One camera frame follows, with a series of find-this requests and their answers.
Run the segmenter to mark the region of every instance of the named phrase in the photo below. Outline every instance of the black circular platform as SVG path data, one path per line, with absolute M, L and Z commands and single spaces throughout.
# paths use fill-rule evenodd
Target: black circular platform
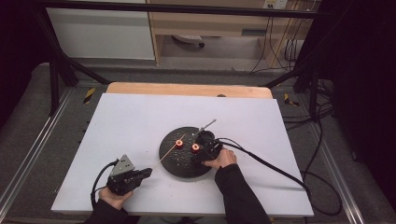
M 163 167 L 170 174 L 181 178 L 194 178 L 206 174 L 211 168 L 204 166 L 201 163 L 194 164 L 191 162 L 191 146 L 194 143 L 194 133 L 199 131 L 198 128 L 194 127 L 183 127 L 178 128 L 170 132 L 165 136 L 160 145 L 160 159 L 169 151 L 169 149 L 175 144 L 176 140 L 184 135 L 183 148 L 174 148 L 171 152 L 162 160 Z

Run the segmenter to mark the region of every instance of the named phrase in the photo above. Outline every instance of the red spool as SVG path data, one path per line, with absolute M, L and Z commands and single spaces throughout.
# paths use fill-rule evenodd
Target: red spool
M 180 139 L 177 139 L 175 142 L 175 148 L 177 148 L 177 149 L 183 148 L 183 141 L 181 141 Z
M 191 146 L 191 152 L 192 152 L 193 154 L 197 154 L 197 153 L 199 152 L 199 150 L 200 150 L 200 147 L 199 147 L 198 144 L 192 144 L 192 146 Z

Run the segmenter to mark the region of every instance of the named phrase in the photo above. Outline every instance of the white tabletop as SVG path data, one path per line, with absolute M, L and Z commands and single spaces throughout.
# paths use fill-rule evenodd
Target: white tabletop
M 105 93 L 59 190 L 52 211 L 85 214 L 102 168 L 126 154 L 136 169 L 159 161 L 163 138 L 180 127 L 207 128 L 301 180 L 276 100 L 204 96 Z M 245 179 L 271 217 L 309 217 L 312 207 L 297 183 L 233 150 Z M 98 187 L 106 184 L 110 168 Z M 169 174 L 159 165 L 124 205 L 137 216 L 222 216 L 215 171 L 194 179 Z

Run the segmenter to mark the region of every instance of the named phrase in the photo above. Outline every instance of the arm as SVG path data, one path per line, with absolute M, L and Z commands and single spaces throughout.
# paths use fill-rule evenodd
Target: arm
M 216 160 L 204 164 L 219 169 L 215 181 L 223 194 L 229 224 L 271 223 L 259 199 L 243 177 L 232 151 L 223 149 Z
M 113 194 L 108 188 L 101 189 L 99 191 L 99 201 L 84 224 L 122 223 L 128 217 L 122 205 L 132 195 L 133 193 L 129 192 L 124 196 L 119 196 Z

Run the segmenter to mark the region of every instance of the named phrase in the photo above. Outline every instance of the right hand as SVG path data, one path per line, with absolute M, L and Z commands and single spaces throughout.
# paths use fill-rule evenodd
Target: right hand
M 122 205 L 134 194 L 133 191 L 129 191 L 123 196 L 114 194 L 108 187 L 105 187 L 99 191 L 99 198 L 110 204 L 114 208 L 121 210 Z
M 236 156 L 233 151 L 224 148 L 220 151 L 220 154 L 215 160 L 203 161 L 202 164 L 218 170 L 220 166 L 224 168 L 230 164 L 236 164 Z

